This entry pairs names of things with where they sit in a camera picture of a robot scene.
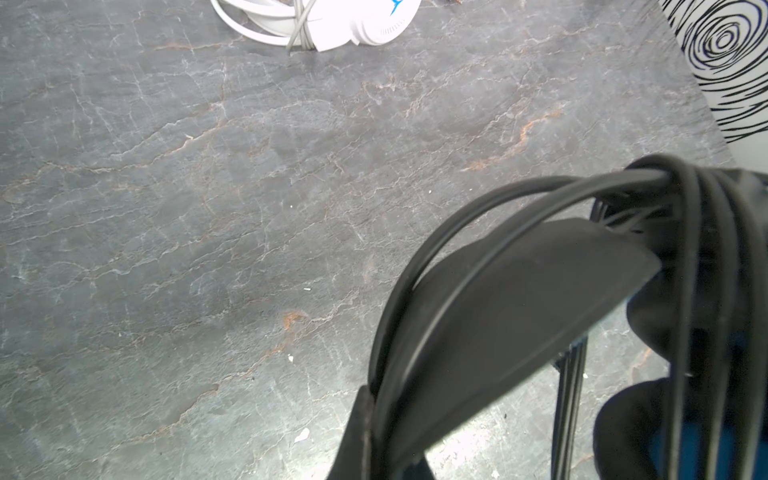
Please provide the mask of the black blue gaming headset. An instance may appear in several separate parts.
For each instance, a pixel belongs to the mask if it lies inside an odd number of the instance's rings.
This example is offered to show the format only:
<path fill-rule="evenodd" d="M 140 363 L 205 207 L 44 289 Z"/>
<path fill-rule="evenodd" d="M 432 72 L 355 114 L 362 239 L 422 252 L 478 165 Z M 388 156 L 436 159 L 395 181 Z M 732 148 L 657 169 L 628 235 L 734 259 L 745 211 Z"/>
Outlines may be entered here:
<path fill-rule="evenodd" d="M 618 306 L 669 371 L 601 408 L 598 475 L 765 478 L 767 177 L 662 154 L 501 187 L 423 243 L 371 352 L 373 478 L 430 477 L 431 446 L 546 365 L 566 478 L 588 335 Z"/>

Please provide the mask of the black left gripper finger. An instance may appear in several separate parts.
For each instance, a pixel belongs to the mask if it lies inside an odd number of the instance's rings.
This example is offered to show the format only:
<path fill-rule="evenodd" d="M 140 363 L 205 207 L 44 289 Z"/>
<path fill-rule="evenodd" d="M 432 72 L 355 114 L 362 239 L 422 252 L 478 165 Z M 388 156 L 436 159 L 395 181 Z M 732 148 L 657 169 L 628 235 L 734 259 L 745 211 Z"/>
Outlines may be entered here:
<path fill-rule="evenodd" d="M 328 480 L 368 480 L 372 474 L 372 419 L 375 399 L 367 385 L 356 395 Z"/>

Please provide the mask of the white gaming headset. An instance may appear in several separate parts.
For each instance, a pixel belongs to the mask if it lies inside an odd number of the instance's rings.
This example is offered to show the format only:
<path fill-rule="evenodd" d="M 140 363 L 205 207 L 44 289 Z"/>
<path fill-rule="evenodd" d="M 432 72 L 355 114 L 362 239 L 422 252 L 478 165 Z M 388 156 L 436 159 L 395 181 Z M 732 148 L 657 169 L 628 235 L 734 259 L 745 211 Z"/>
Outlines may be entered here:
<path fill-rule="evenodd" d="M 246 14 L 257 31 L 234 20 L 223 8 Z M 385 45 L 411 24 L 420 0 L 237 1 L 212 0 L 219 18 L 240 35 L 261 44 L 324 52 L 348 43 Z"/>

